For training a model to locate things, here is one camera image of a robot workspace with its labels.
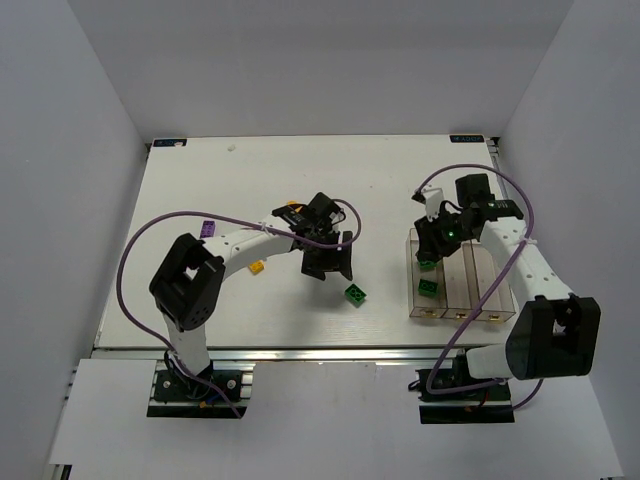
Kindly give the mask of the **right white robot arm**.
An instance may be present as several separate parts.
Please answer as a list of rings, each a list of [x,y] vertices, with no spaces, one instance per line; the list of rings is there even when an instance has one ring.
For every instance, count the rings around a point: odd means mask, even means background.
[[[443,192],[421,184],[414,201],[425,214],[414,226],[419,261],[438,262],[475,240],[500,272],[489,287],[508,284],[520,308],[506,341],[471,348],[454,359],[461,373],[448,392],[473,384],[585,376],[594,361],[601,309],[592,297],[580,297],[564,283],[540,252],[531,234],[530,203],[518,205],[492,192],[487,173],[456,180],[457,204],[449,211]]]

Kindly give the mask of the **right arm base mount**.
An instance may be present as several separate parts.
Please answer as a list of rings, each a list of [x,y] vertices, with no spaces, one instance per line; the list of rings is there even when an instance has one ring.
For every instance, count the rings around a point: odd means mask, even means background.
[[[416,371],[407,386],[418,394],[423,425],[510,424],[515,422],[511,392],[506,384],[453,394],[434,395],[426,389],[430,369]]]

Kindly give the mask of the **purple lego brick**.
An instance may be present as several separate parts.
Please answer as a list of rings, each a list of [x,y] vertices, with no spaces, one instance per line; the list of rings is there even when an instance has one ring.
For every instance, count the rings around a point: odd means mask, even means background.
[[[199,238],[207,239],[215,235],[216,222],[214,220],[204,220],[201,225]]]

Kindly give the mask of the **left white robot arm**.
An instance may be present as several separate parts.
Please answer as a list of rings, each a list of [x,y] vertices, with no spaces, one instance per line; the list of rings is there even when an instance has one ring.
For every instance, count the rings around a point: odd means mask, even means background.
[[[179,236],[151,280],[149,290],[162,313],[174,362],[184,374],[203,378],[211,369],[204,324],[213,315],[223,282],[259,260],[302,252],[301,273],[325,280],[338,272],[353,279],[356,231],[342,231],[347,203],[317,193],[307,204],[280,206],[256,223],[210,239]]]

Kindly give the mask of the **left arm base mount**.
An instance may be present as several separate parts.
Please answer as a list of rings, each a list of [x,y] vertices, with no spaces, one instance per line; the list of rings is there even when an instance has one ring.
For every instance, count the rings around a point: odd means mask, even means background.
[[[238,411],[237,416],[220,394],[208,386],[188,387],[164,364],[157,363],[147,412],[149,418],[239,420],[247,410],[253,384],[249,364],[214,362],[210,382],[215,384]]]

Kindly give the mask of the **green lego brick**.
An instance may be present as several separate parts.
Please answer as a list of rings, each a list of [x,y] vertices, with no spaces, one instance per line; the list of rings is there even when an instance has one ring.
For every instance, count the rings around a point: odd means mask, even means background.
[[[439,284],[436,281],[420,278],[417,291],[420,296],[434,298],[439,293]]]
[[[437,267],[437,263],[432,261],[419,261],[418,266],[421,271],[430,271]]]
[[[356,284],[349,285],[345,289],[344,295],[346,299],[356,308],[360,307],[367,298],[367,294]]]

